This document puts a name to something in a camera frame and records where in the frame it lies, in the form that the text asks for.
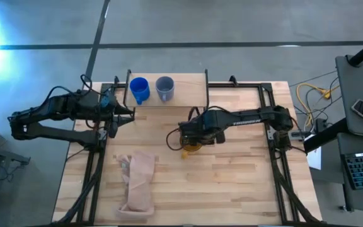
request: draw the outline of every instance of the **wooden table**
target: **wooden table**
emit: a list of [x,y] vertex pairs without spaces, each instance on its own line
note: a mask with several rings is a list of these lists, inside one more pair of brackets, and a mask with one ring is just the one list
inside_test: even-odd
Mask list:
[[[271,82],[275,102],[289,108],[295,116],[287,82]],[[100,90],[101,83],[93,88]],[[123,90],[117,91],[118,100]],[[230,111],[260,106],[258,91],[251,88],[210,88],[210,105]],[[165,143],[169,131],[177,122],[187,119],[190,108],[137,108],[135,121],[119,128],[117,136],[108,140],[100,184],[95,224],[279,224],[268,146],[263,124],[241,125],[225,131],[226,142],[201,148],[188,159],[181,151],[170,150]],[[87,130],[83,120],[77,120],[75,130]],[[178,145],[178,135],[170,138]],[[303,147],[298,142],[293,145]],[[82,147],[71,144],[68,155]],[[156,166],[151,184],[155,205],[154,216],[147,221],[122,221],[116,209],[124,200],[119,154],[134,151],[154,153]],[[65,165],[55,205],[53,221],[60,219],[81,192],[87,152],[71,158]],[[314,192],[306,156],[294,149],[287,152],[294,190],[303,204],[318,219],[320,209]],[[284,196],[287,212],[290,209]],[[85,219],[90,199],[86,202]]]

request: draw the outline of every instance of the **concrete floor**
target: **concrete floor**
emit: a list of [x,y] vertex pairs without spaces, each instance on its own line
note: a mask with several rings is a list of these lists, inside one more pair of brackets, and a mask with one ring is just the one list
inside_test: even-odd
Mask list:
[[[104,0],[0,1],[0,45],[92,44]],[[292,42],[363,40],[363,0],[112,0],[102,44],[149,42]],[[102,49],[92,78],[125,80],[135,72],[189,73],[209,70],[210,81],[288,81],[294,84],[335,70],[334,58],[363,46],[240,47],[203,49]],[[68,143],[50,139],[15,141],[6,117],[39,105],[55,85],[81,86],[90,49],[0,50],[0,134],[10,151],[31,156],[0,190],[0,226],[47,224],[52,217]],[[327,88],[331,74],[312,83]],[[300,107],[291,91],[294,104]],[[340,96],[339,90],[333,97]],[[311,93],[315,103],[319,95]],[[322,100],[317,107],[328,101]],[[326,113],[343,117],[341,101]],[[299,116],[303,125],[304,117]],[[73,122],[45,125],[72,129]],[[363,211],[337,210],[341,186],[314,181],[323,219],[363,226]]]

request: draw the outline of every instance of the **mug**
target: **mug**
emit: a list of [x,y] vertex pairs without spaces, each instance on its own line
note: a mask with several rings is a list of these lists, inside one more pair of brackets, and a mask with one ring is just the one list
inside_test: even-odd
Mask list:
[[175,82],[169,76],[162,76],[156,80],[156,91],[162,102],[169,101],[175,93]]
[[149,85],[145,78],[134,78],[130,82],[130,90],[138,105],[149,98]]

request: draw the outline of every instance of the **gray cup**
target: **gray cup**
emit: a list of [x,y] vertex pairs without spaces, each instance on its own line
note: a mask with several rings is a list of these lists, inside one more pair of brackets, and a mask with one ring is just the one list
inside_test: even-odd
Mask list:
[[156,80],[156,91],[162,102],[169,101],[175,93],[175,82],[169,76],[162,76]]

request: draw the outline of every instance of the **wooden board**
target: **wooden board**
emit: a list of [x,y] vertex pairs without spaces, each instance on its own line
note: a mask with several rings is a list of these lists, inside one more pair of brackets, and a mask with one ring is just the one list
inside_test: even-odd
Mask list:
[[[169,76],[175,82],[175,94],[167,102],[162,102],[156,91],[156,80]],[[132,73],[129,81],[142,77],[149,83],[149,98],[138,105],[130,89],[127,90],[125,104],[128,107],[206,107],[207,90],[204,73]]]
[[[289,108],[296,117],[288,84],[272,85],[276,104]],[[97,90],[100,84],[93,86]],[[256,89],[211,88],[209,95],[211,105],[231,111],[260,106]],[[121,90],[117,97],[122,99]],[[180,151],[168,149],[165,137],[177,122],[187,119],[189,110],[138,108],[136,120],[122,126],[116,138],[108,141],[95,224],[280,224],[263,124],[231,127],[225,131],[224,144],[203,147],[182,160]],[[76,121],[75,130],[86,129],[84,121]],[[178,135],[170,140],[172,146],[178,145]],[[293,145],[303,147],[297,142]],[[80,145],[71,144],[68,155],[80,149]],[[116,156],[135,151],[156,155],[151,184],[155,212],[146,221],[122,221],[115,215],[125,190]],[[87,152],[80,153],[66,163],[53,220],[60,219],[79,195],[87,157]],[[287,158],[296,194],[313,216],[321,219],[305,154],[290,150]],[[289,213],[286,196],[284,200]]]

